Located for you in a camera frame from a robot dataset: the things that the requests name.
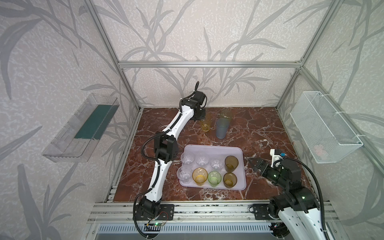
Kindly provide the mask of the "green short glass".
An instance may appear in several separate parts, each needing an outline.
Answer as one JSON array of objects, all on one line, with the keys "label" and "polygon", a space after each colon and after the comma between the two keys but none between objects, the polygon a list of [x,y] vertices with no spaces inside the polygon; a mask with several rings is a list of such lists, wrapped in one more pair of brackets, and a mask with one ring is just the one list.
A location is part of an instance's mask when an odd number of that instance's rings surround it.
[{"label": "green short glass", "polygon": [[222,180],[222,176],[218,171],[211,171],[208,174],[208,181],[211,187],[217,187]]}]

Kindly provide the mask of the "amber dotted glass front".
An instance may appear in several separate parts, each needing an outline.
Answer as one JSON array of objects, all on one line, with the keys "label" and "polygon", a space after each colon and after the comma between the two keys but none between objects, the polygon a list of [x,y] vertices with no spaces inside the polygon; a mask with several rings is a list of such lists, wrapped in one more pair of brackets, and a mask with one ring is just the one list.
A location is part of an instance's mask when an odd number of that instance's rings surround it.
[{"label": "amber dotted glass front", "polygon": [[234,187],[238,182],[238,178],[235,174],[233,173],[226,173],[223,176],[223,183],[226,188],[232,188]]}]

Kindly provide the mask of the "tall yellow glass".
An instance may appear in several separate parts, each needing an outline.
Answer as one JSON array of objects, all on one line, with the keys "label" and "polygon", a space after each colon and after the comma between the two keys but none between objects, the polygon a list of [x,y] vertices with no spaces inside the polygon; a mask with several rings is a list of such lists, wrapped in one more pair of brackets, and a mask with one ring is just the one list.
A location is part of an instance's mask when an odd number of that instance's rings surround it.
[{"label": "tall yellow glass", "polygon": [[211,112],[206,112],[205,118],[200,120],[202,131],[208,132],[211,129],[212,115],[213,114]]}]

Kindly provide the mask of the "yellow short glass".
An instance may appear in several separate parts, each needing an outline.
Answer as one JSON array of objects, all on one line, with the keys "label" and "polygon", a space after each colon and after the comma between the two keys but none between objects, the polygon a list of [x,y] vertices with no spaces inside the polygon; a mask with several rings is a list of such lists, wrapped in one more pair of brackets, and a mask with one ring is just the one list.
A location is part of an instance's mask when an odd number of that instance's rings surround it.
[{"label": "yellow short glass", "polygon": [[204,168],[196,168],[193,171],[193,180],[198,186],[202,186],[208,179],[208,172]]}]

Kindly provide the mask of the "lilac plastic tray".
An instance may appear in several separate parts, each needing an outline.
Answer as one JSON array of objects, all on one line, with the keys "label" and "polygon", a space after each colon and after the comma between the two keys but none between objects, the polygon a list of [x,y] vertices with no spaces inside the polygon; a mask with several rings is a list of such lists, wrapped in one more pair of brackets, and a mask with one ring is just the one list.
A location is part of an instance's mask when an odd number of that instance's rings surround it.
[{"label": "lilac plastic tray", "polygon": [[[181,184],[183,187],[193,187],[193,188],[211,188],[211,189],[223,189],[223,190],[244,190],[246,188],[246,175],[245,175],[245,167],[244,167],[244,158],[243,158],[243,152],[240,148],[237,147],[221,147],[221,146],[204,146],[204,145],[187,145],[185,147],[185,151],[189,151],[195,154],[195,157],[200,154],[207,154],[210,157],[210,161],[214,157],[219,157],[224,160],[224,167],[221,171],[218,171],[221,176],[222,180],[220,184],[213,188],[210,186],[208,179],[202,186],[198,186],[194,180],[192,175],[192,180],[188,184]],[[232,172],[235,174],[238,178],[237,184],[232,188],[226,188],[223,183],[223,176],[227,173],[225,170],[225,158],[227,156],[235,156],[239,160],[238,167]],[[191,168],[192,172],[196,168],[204,168],[207,170],[208,174],[209,172],[213,171],[213,169],[210,166],[210,163],[207,166],[201,167],[194,162],[192,165],[183,165],[182,166],[188,166]]]}]

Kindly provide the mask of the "clear faceted glass front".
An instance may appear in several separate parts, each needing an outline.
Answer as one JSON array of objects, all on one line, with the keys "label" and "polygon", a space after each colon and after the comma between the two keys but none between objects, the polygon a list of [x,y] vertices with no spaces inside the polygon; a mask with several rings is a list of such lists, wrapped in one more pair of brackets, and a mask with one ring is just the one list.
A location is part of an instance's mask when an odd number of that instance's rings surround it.
[{"label": "clear faceted glass front", "polygon": [[188,184],[192,180],[192,170],[188,166],[181,166],[177,171],[177,177],[181,184]]}]

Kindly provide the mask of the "amber dotted glass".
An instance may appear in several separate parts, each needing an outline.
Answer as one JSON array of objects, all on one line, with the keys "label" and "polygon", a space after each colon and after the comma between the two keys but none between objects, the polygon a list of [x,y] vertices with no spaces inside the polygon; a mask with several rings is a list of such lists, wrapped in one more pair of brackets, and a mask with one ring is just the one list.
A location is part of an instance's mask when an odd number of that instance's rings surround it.
[{"label": "amber dotted glass", "polygon": [[223,176],[223,183],[226,188],[232,188],[234,187],[238,182],[238,178],[235,174],[233,173],[226,173]]},{"label": "amber dotted glass", "polygon": [[232,173],[239,165],[239,160],[235,156],[227,156],[225,158],[225,170]]}]

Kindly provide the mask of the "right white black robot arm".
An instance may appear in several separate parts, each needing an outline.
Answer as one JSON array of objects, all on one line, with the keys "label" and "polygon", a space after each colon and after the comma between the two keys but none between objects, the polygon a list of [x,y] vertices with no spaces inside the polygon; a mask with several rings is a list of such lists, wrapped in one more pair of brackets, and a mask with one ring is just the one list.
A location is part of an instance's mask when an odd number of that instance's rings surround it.
[{"label": "right white black robot arm", "polygon": [[[289,232],[295,240],[333,240],[326,220],[324,199],[321,188],[314,173],[304,163],[292,159],[282,158],[269,164],[261,158],[248,159],[254,171],[273,185],[283,189],[283,193],[270,198],[267,207],[268,215],[274,220],[281,220],[283,227],[272,226],[274,235]],[[318,196],[302,183],[302,169],[304,167],[312,175]]]}]

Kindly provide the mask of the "tall blue frosted glass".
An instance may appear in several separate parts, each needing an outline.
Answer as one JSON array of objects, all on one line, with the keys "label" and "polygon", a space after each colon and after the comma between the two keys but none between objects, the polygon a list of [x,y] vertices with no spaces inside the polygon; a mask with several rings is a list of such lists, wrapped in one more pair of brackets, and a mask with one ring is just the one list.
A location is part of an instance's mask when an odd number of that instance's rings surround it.
[{"label": "tall blue frosted glass", "polygon": [[216,122],[216,137],[218,139],[224,139],[226,137],[228,128],[230,125],[230,119],[220,118]]}]

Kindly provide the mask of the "clear faceted glass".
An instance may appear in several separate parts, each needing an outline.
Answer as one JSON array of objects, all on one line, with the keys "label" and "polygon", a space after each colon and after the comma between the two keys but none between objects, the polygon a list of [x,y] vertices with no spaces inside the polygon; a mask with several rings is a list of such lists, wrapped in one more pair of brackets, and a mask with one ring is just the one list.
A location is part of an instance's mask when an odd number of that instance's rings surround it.
[{"label": "clear faceted glass", "polygon": [[200,153],[195,157],[197,165],[204,167],[210,163],[210,157],[207,154]]},{"label": "clear faceted glass", "polygon": [[177,177],[181,184],[188,184],[192,180],[192,170],[188,166],[181,166],[177,171]]}]

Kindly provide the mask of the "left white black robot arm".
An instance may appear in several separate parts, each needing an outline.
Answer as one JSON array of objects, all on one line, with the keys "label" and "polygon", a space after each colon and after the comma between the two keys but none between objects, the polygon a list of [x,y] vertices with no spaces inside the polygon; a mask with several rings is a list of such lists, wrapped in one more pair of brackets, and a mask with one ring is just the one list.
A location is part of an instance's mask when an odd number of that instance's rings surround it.
[{"label": "left white black robot arm", "polygon": [[160,215],[166,176],[179,152],[178,137],[188,121],[203,120],[206,116],[207,96],[198,91],[199,84],[196,83],[192,94],[179,101],[179,111],[170,124],[142,146],[142,156],[155,161],[155,168],[148,190],[135,198],[134,220],[151,220]]}]

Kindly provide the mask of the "tall green glass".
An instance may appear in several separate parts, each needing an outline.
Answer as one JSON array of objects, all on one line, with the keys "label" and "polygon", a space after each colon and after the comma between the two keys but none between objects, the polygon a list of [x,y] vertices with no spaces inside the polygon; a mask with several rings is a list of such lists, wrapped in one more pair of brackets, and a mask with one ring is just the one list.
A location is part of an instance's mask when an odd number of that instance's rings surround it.
[{"label": "tall green glass", "polygon": [[220,111],[220,114],[219,114],[219,118],[220,119],[227,119],[227,120],[231,120],[233,118],[233,114],[232,114],[232,111],[231,109],[223,109]]}]

